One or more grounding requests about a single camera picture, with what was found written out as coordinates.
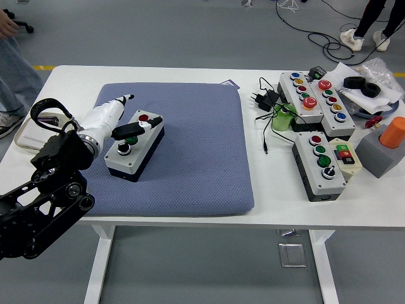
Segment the person's hand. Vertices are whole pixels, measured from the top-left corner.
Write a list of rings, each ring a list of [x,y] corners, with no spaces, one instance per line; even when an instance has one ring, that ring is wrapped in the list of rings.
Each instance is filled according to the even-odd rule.
[[[0,11],[0,38],[8,39],[18,34],[18,25],[1,9]]]

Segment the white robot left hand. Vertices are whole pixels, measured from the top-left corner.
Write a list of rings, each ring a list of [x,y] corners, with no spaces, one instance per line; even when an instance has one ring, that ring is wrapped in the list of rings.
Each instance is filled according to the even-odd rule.
[[[161,117],[156,117],[117,127],[126,102],[133,98],[133,94],[126,94],[96,106],[88,112],[81,123],[82,130],[78,132],[78,136],[94,154],[99,154],[103,150],[107,138],[121,140],[139,136],[163,122]]]

